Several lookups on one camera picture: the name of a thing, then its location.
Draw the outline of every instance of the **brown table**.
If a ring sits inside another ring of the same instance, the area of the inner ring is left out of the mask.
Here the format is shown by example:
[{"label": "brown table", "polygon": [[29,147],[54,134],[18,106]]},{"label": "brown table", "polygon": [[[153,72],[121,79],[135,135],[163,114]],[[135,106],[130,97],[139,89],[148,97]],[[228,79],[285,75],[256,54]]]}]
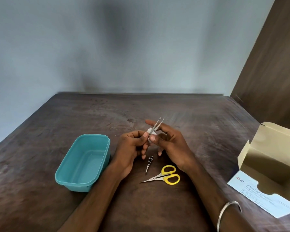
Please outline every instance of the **brown table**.
[{"label": "brown table", "polygon": [[[232,98],[203,95],[53,96],[0,143],[0,231],[56,231],[85,197],[55,182],[55,172],[81,134],[105,134],[111,153],[120,134],[147,130],[146,118],[180,129],[190,148],[228,198],[237,200],[259,231],[290,231],[290,215],[275,219],[227,185],[237,155],[259,124]],[[170,164],[156,149],[147,176],[147,160],[135,160],[122,181],[100,231],[214,231],[190,181],[179,172],[174,186],[139,184]]]}]

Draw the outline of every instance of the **person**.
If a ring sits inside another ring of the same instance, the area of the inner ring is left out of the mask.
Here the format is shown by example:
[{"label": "person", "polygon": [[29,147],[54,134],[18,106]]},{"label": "person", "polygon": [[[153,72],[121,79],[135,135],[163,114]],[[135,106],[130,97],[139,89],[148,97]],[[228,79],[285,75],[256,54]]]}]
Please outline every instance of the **person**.
[{"label": "person", "polygon": [[[155,125],[155,121],[145,122],[151,126]],[[221,209],[229,200],[197,160],[180,131],[166,124],[161,124],[158,130],[162,130],[163,133],[149,137],[151,142],[158,146],[158,155],[161,156],[165,150],[177,167],[190,177],[213,225],[217,228]],[[132,170],[133,160],[138,155],[145,159],[150,145],[148,135],[147,132],[140,130],[121,135],[112,161],[85,199],[58,230],[59,232],[98,231],[120,181]],[[220,232],[239,231],[255,230],[243,217],[238,206],[231,205],[223,213]]]}]

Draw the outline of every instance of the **gray wall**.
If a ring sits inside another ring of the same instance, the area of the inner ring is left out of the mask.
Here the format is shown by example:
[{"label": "gray wall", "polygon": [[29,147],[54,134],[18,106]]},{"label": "gray wall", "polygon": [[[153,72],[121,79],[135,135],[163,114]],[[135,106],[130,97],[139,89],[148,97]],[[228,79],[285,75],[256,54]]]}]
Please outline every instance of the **gray wall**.
[{"label": "gray wall", "polygon": [[274,0],[0,0],[0,141],[58,91],[229,95]]}]

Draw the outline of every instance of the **silver bangle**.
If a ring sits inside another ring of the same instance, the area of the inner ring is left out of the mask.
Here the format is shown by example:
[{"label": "silver bangle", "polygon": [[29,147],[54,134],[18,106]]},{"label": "silver bangle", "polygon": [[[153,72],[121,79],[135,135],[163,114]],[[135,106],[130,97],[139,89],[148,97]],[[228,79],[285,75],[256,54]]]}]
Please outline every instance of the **silver bangle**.
[{"label": "silver bangle", "polygon": [[226,204],[223,206],[222,210],[220,211],[220,214],[219,214],[219,217],[218,217],[218,222],[217,222],[217,232],[219,232],[219,229],[220,229],[220,221],[221,221],[221,217],[222,217],[224,211],[226,210],[226,208],[227,208],[228,206],[230,206],[231,204],[236,204],[236,205],[240,208],[240,211],[242,212],[242,208],[241,208],[241,206],[240,206],[240,204],[239,204],[238,202],[236,202],[236,201],[229,201],[228,203],[226,203]]}]

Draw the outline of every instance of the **teal plastic container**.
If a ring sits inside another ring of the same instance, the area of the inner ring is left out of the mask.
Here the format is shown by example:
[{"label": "teal plastic container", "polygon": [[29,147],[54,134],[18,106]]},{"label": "teal plastic container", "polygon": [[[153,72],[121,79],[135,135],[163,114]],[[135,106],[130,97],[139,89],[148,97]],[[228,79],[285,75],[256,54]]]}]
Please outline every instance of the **teal plastic container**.
[{"label": "teal plastic container", "polygon": [[79,136],[58,167],[55,179],[70,191],[88,192],[110,157],[110,139],[101,134]]}]

